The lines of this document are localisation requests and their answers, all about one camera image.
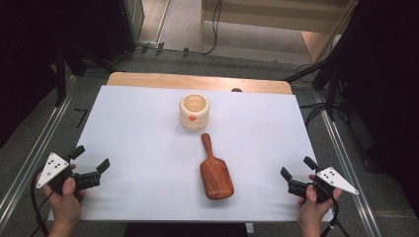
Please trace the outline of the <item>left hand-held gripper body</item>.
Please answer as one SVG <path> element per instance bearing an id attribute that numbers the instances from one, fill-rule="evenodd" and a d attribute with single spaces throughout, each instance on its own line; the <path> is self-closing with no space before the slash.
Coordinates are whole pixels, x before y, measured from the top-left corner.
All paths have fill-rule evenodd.
<path id="1" fill-rule="evenodd" d="M 75 181 L 75 191 L 87 190 L 100 185 L 101 173 L 94 171 L 77 174 L 70 168 L 70 162 L 51 152 L 42 168 L 42 173 L 36 183 L 36 188 L 49 186 L 53 191 L 61 193 L 64 182 L 72 178 Z"/>

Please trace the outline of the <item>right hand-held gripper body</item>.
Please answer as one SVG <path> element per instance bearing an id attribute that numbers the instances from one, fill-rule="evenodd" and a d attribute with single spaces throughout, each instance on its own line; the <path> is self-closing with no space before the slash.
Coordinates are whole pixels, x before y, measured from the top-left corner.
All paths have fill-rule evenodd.
<path id="1" fill-rule="evenodd" d="M 294 180 L 291 175 L 288 175 L 288 192 L 290 194 L 300 198 L 306 198 L 306 189 L 309 185 L 313 185 L 316 190 L 317 203 L 323 203 L 331 199 L 336 188 L 353 195 L 359 193 L 359 191 L 333 167 L 317 172 L 315 178 L 310 183 Z"/>

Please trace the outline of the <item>brown wooden hairbrush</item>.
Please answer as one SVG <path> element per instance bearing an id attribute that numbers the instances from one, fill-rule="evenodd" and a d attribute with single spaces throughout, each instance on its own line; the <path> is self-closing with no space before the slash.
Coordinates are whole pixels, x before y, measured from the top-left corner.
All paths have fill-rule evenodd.
<path id="1" fill-rule="evenodd" d="M 224 199 L 234 194 L 234 186 L 226 163 L 212 153 L 210 136 L 202 134 L 202 142 L 207 158 L 201 163 L 200 171 L 207 198 Z"/>

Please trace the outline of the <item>cream ceramic cup orange beak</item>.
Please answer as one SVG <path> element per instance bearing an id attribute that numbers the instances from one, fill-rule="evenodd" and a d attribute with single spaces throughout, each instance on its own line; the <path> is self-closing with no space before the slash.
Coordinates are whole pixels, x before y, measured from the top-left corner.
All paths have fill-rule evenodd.
<path id="1" fill-rule="evenodd" d="M 205 128 L 210 119 L 210 102 L 200 94 L 185 96 L 179 105 L 180 123 L 190 131 Z"/>

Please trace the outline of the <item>person's left hand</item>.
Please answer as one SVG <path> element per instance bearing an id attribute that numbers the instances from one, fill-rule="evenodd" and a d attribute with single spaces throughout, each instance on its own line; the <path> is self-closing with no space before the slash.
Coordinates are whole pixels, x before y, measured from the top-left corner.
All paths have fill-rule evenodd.
<path id="1" fill-rule="evenodd" d="M 74 196 L 75 187 L 75 181 L 68 178 L 63 184 L 61 195 L 54 193 L 49 186 L 42 188 L 44 193 L 49 196 L 52 206 L 54 216 L 52 227 L 61 226 L 74 229 L 79 222 L 81 205 Z"/>

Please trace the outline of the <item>person's right hand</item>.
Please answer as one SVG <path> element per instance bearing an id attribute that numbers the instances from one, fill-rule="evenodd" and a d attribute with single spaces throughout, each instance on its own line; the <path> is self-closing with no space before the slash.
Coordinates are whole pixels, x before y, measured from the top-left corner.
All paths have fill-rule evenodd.
<path id="1" fill-rule="evenodd" d="M 324 215 L 332 207 L 333 200 L 330 198 L 323 203 L 317 202 L 317 192 L 314 185 L 309 185 L 305 191 L 305 198 L 298 204 L 300 211 L 297 217 L 299 228 L 318 228 L 321 229 L 321 222 Z"/>

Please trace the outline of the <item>white board sheet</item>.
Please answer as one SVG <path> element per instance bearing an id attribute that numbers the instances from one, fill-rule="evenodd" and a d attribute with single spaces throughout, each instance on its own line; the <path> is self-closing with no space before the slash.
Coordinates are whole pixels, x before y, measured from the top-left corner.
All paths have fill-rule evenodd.
<path id="1" fill-rule="evenodd" d="M 206 91 L 213 154 L 223 159 L 234 194 L 207 198 L 200 165 L 207 154 L 199 132 L 180 124 L 187 91 L 104 86 L 79 139 L 79 173 L 111 163 L 82 202 L 87 221 L 294 221 L 298 198 L 283 168 L 301 182 L 314 155 L 293 95 Z"/>

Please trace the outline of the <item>black tripod stand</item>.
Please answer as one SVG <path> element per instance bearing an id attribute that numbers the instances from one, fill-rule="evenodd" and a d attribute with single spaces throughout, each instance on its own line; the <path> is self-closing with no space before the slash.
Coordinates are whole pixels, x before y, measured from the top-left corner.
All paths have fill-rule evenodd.
<path id="1" fill-rule="evenodd" d="M 322 90 L 326 84 L 329 84 L 326 102 L 320 107 L 320 109 L 325 111 L 332 121 L 334 121 L 333 105 L 340 74 L 341 56 L 343 55 L 349 39 L 349 34 L 344 33 L 337 41 L 331 52 L 323 60 L 314 63 L 285 79 L 285 82 L 292 83 L 317 71 L 314 80 L 311 82 L 311 86 L 315 91 L 319 91 Z"/>

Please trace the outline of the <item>dark metal cabinet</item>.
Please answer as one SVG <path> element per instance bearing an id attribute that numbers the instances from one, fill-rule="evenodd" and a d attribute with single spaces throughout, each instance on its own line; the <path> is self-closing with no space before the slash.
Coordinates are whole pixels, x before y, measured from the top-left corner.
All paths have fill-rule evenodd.
<path id="1" fill-rule="evenodd" d="M 145 18 L 142 0 L 98 0 L 107 59 L 134 52 Z"/>

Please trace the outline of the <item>light wooden shelf unit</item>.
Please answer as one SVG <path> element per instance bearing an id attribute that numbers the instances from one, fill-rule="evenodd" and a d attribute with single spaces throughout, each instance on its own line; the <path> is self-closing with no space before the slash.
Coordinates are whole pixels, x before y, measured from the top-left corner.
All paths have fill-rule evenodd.
<path id="1" fill-rule="evenodd" d="M 328 55 L 359 0 L 221 0 L 222 23 L 300 31 L 313 63 Z"/>

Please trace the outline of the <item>silver metal floor rail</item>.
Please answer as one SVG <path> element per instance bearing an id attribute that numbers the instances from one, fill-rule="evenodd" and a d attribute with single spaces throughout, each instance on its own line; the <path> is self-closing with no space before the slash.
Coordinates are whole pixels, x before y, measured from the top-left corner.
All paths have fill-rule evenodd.
<path id="1" fill-rule="evenodd" d="M 350 156 L 348 155 L 340 133 L 337 129 L 336 122 L 333 121 L 326 112 L 322 113 L 322 119 L 329 133 L 329 137 L 335 149 L 335 153 L 341 165 L 343 174 L 348 179 L 348 181 L 359 191 L 357 195 L 352 195 L 352 198 L 354 200 L 356 210 L 364 225 L 367 236 L 382 237 L 374 212 L 355 173 Z"/>
<path id="2" fill-rule="evenodd" d="M 47 95 L 18 127 L 11 139 L 0 149 L 0 234 L 11 226 L 17 218 L 23 198 L 22 209 L 33 212 L 32 205 L 26 204 L 27 186 L 34 171 L 48 157 L 48 146 L 61 124 L 79 76 L 66 79 L 66 96 L 61 104 L 55 106 L 55 93 Z"/>

